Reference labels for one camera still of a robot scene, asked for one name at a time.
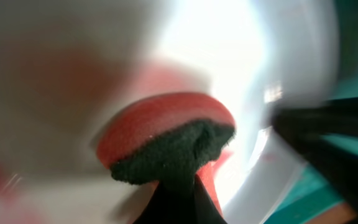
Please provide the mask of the light blue rimmed plate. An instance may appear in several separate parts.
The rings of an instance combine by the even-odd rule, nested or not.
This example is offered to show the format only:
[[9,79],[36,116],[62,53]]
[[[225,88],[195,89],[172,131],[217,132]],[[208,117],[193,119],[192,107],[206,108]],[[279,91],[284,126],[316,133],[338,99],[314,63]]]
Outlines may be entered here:
[[109,120],[198,91],[237,123],[214,183],[228,223],[263,223],[305,164],[267,126],[270,105],[314,107],[337,67],[332,1],[0,1],[0,166],[44,223],[131,223],[149,186],[96,158]]

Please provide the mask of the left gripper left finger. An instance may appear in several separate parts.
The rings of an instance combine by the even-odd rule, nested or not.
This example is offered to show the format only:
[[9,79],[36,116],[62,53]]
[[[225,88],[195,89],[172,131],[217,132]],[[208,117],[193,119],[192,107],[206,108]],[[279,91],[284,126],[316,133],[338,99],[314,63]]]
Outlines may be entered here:
[[134,224],[169,224],[172,219],[172,194],[160,183]]

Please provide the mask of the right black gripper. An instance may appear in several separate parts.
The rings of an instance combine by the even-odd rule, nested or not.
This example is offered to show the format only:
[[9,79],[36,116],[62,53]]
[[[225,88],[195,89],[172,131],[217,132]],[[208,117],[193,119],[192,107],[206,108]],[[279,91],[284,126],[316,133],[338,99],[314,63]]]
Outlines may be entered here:
[[276,106],[270,123],[356,212],[358,222],[358,97],[319,108]]

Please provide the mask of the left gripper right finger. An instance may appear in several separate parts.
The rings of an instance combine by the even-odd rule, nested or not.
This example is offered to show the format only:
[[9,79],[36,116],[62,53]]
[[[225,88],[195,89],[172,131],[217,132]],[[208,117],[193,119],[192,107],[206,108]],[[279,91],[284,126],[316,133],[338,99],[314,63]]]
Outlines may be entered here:
[[196,175],[187,206],[187,224],[226,224],[209,196],[201,179]]

